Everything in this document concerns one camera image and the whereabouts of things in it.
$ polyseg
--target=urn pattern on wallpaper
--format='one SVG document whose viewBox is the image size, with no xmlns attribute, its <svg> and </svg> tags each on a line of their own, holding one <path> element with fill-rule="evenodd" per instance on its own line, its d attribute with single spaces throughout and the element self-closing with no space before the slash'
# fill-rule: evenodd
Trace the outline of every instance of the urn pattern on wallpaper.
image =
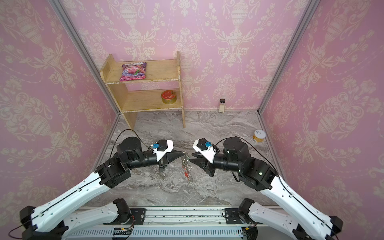
<svg viewBox="0 0 384 240">
<path fill-rule="evenodd" d="M 48 2 L 0 1 L 0 24 L 0 226 L 13 228 L 89 174 L 114 112 Z"/>
<path fill-rule="evenodd" d="M 340 239 L 383 239 L 383 2 L 321 1 L 264 117 L 290 185 L 344 221 Z"/>
<path fill-rule="evenodd" d="M 176 57 L 186 109 L 257 109 L 308 0 L 62 0 L 98 68 Z M 127 84 L 129 90 L 174 83 Z"/>
</svg>

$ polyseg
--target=damask wallpaper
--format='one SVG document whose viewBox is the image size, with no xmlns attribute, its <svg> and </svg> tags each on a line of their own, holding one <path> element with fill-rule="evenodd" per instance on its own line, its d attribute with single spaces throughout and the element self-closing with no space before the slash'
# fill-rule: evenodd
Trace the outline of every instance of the damask wallpaper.
<svg viewBox="0 0 384 240">
<path fill-rule="evenodd" d="M 257 109 L 308 0 L 62 0 L 99 68 L 181 53 L 186 109 Z M 175 83 L 128 84 L 130 90 Z"/>
<path fill-rule="evenodd" d="M 384 239 L 384 2 L 320 2 L 263 116 L 288 183 Z"/>
<path fill-rule="evenodd" d="M 0 24 L 0 238 L 8 239 L 20 209 L 89 174 L 115 113 L 47 1 L 0 1 Z"/>
</svg>

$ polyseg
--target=gold tin can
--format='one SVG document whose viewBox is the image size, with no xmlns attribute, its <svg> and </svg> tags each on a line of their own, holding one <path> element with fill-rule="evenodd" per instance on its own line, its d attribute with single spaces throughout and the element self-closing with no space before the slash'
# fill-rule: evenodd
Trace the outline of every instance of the gold tin can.
<svg viewBox="0 0 384 240">
<path fill-rule="evenodd" d="M 176 93 L 172 90 L 166 90 L 162 92 L 161 99 L 163 100 L 163 103 L 165 104 L 172 104 L 176 102 L 177 96 Z"/>
</svg>

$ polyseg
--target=metal corner post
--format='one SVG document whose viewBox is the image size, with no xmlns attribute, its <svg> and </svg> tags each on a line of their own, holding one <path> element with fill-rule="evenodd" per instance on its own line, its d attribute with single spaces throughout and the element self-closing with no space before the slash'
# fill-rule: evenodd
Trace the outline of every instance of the metal corner post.
<svg viewBox="0 0 384 240">
<path fill-rule="evenodd" d="M 271 98 L 273 91 L 275 90 L 279 79 L 281 75 L 283 74 L 285 67 L 288 65 L 288 62 L 290 58 L 292 57 L 297 45 L 299 44 L 299 41 L 305 31 L 305 29 L 308 26 L 308 23 L 310 22 L 317 6 L 319 5 L 320 0 L 309 0 L 308 4 L 303 12 L 303 15 L 301 16 L 301 19 L 293 33 L 293 36 L 291 38 L 291 41 L 288 44 L 287 49 L 285 50 L 285 53 L 283 57 L 281 58 L 280 64 L 277 67 L 277 70 L 275 72 L 275 75 L 272 78 L 271 84 L 269 85 L 262 102 L 260 104 L 260 107 L 258 109 L 260 114 L 263 114 L 263 112 L 266 109 L 266 106 L 268 104 L 269 99 Z"/>
<path fill-rule="evenodd" d="M 50 3 L 50 5 L 53 8 L 54 12 L 56 13 L 57 17 L 59 18 L 61 24 L 64 26 L 66 32 L 68 33 L 73 44 L 75 45 L 76 49 L 80 53 L 81 57 L 83 58 L 85 64 L 87 64 L 89 71 L 91 72 L 91 74 L 95 78 L 96 83 L 99 85 L 104 96 L 107 98 L 109 104 L 113 108 L 113 111 L 116 114 L 119 114 L 120 111 L 119 111 L 118 107 L 116 106 L 116 103 L 113 101 L 111 95 L 108 92 L 107 87 L 103 83 L 103 80 L 101 79 L 99 70 L 97 69 L 95 63 L 93 62 L 92 57 L 89 54 L 87 48 L 85 47 L 83 41 L 81 40 L 79 34 L 77 33 L 76 28 L 74 27 L 71 19 L 69 18 L 68 13 L 66 12 L 65 8 L 63 7 L 61 1 L 60 0 L 48 0 L 48 2 Z"/>
</svg>

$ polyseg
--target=gray marble surface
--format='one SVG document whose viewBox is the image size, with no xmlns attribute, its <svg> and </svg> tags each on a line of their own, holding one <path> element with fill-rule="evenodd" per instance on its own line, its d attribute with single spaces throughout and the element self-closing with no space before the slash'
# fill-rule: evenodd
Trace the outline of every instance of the gray marble surface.
<svg viewBox="0 0 384 240">
<path fill-rule="evenodd" d="M 252 139 L 254 130 L 261 128 L 256 111 L 191 111 L 185 115 L 186 128 L 183 128 L 181 112 L 138 113 L 134 130 L 147 145 L 159 139 L 173 140 L 174 149 L 186 151 L 189 156 L 195 152 L 192 144 L 196 139 L 205 137 L 217 143 L 226 137 L 240 136 L 272 161 L 267 143 L 256 143 Z M 109 158 L 118 134 L 126 128 L 127 124 L 120 118 L 103 161 Z M 130 136 L 134 133 L 125 131 L 117 144 Z M 254 149 L 249 149 L 253 157 L 262 159 Z M 190 170 L 188 178 L 183 167 Z M 262 205 L 275 205 L 266 196 L 235 182 L 230 172 L 216 170 L 215 176 L 209 177 L 196 165 L 181 159 L 170 163 L 163 173 L 159 172 L 158 166 L 149 166 L 133 169 L 131 174 L 129 179 L 85 206 L 101 206 L 116 198 L 124 198 L 129 206 L 239 205 L 245 197 Z"/>
</svg>

